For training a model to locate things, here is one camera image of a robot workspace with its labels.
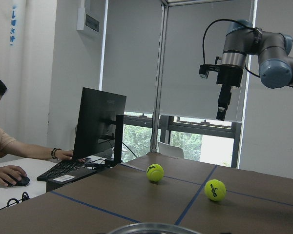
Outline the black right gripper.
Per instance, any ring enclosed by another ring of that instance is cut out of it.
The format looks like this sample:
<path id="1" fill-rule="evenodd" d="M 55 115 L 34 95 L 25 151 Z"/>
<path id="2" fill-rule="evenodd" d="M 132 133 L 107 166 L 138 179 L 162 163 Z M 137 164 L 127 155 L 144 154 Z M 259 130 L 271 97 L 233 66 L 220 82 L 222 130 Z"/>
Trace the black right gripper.
<path id="1" fill-rule="evenodd" d="M 222 85 L 218 98 L 217 120 L 225 120 L 231 100 L 231 87 L 240 87 L 242 75 L 243 69 L 239 66 L 220 66 L 216 81 L 216 84 Z"/>

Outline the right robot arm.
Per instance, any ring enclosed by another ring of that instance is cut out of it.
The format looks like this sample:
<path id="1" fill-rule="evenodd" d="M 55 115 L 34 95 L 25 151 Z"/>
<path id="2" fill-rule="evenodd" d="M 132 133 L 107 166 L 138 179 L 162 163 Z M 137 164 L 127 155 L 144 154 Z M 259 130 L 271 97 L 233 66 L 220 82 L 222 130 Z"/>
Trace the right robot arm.
<path id="1" fill-rule="evenodd" d="M 216 83 L 221 86 L 217 120 L 224 120 L 232 87 L 240 87 L 248 55 L 258 59 L 258 75 L 270 89 L 293 88 L 293 58 L 289 56 L 293 39 L 289 35 L 253 28 L 246 20 L 231 22 L 225 38 Z"/>

